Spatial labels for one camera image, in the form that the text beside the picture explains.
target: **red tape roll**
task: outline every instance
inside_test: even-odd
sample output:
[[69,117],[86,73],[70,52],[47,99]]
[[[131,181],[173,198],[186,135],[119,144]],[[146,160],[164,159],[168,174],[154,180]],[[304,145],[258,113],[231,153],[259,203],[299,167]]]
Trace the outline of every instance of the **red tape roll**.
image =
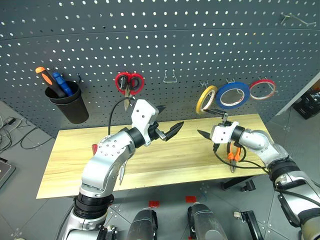
[[[262,96],[262,97],[257,97],[257,96],[253,96],[252,93],[251,93],[251,90],[253,87],[259,85],[259,84],[271,84],[272,85],[272,91],[266,95],[266,96]],[[273,96],[276,92],[276,83],[274,81],[272,81],[271,79],[260,79],[258,81],[255,81],[253,82],[251,85],[250,85],[250,97],[255,99],[255,100],[265,100],[265,99],[268,99],[270,98],[271,96]]]

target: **tape roll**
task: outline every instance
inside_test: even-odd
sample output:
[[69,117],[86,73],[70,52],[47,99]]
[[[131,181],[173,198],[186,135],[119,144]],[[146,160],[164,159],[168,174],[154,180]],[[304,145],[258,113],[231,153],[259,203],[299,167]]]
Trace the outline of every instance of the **tape roll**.
[[[239,101],[236,101],[233,103],[223,102],[222,96],[231,90],[241,91],[242,97],[239,99]],[[239,81],[231,82],[219,88],[215,96],[215,103],[222,109],[235,109],[240,107],[242,104],[244,104],[249,99],[249,96],[250,96],[250,89],[247,84],[244,84],[243,82],[239,82]]]
[[[203,93],[201,94],[196,106],[195,106],[195,112],[197,114],[203,114],[204,113],[204,109],[208,109],[211,104],[214,102],[214,99],[215,99],[215,95],[217,93],[217,90],[218,88],[216,86],[208,86],[204,91]],[[210,99],[209,101],[207,102],[207,104],[205,106],[204,105],[204,102],[205,102],[205,99],[208,97],[208,95],[211,94],[210,96]]]
[[[257,96],[253,96],[253,94],[251,93],[251,89],[259,84],[270,84],[272,85],[272,91],[266,95],[266,96],[262,96],[262,97],[257,97]],[[260,79],[258,81],[255,81],[253,82],[251,85],[250,85],[250,97],[255,99],[255,100],[265,100],[265,99],[268,99],[270,97],[272,97],[275,92],[276,92],[276,83],[274,81],[272,81],[271,79]]]

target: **orange pliers handle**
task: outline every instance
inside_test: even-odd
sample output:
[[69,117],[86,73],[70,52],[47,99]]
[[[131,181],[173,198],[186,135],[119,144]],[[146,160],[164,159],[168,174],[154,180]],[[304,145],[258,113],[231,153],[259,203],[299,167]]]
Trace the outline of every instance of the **orange pliers handle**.
[[226,152],[228,153],[228,160],[235,160],[236,162],[240,161],[241,148],[237,147],[235,154],[232,152],[232,144],[228,142],[226,146]]

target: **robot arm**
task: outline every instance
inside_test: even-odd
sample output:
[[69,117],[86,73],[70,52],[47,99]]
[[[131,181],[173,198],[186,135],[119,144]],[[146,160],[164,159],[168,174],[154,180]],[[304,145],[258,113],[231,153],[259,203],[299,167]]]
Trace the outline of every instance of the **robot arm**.
[[139,99],[134,106],[132,128],[122,129],[104,137],[98,144],[95,155],[82,173],[80,192],[71,210],[62,240],[105,240],[112,229],[104,228],[107,209],[113,202],[117,176],[121,166],[131,158],[136,149],[151,144],[159,137],[172,138],[183,125],[180,122],[169,132],[158,129],[156,118],[159,109],[146,100]]
[[304,240],[320,239],[320,188],[266,132],[251,131],[236,121],[229,122],[225,112],[208,112],[221,114],[223,119],[221,124],[213,126],[209,138],[215,144],[235,141],[257,154],[268,169],[274,190],[279,192],[278,199],[289,223],[301,227]]

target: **blue screwdriver handle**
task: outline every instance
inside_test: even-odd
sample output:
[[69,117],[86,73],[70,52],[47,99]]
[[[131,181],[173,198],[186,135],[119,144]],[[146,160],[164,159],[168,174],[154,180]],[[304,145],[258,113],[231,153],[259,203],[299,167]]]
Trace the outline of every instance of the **blue screwdriver handle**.
[[59,72],[54,72],[52,76],[54,77],[56,82],[59,84],[59,86],[62,88],[62,90],[68,95],[68,97],[73,95],[71,88],[68,86],[67,82]]

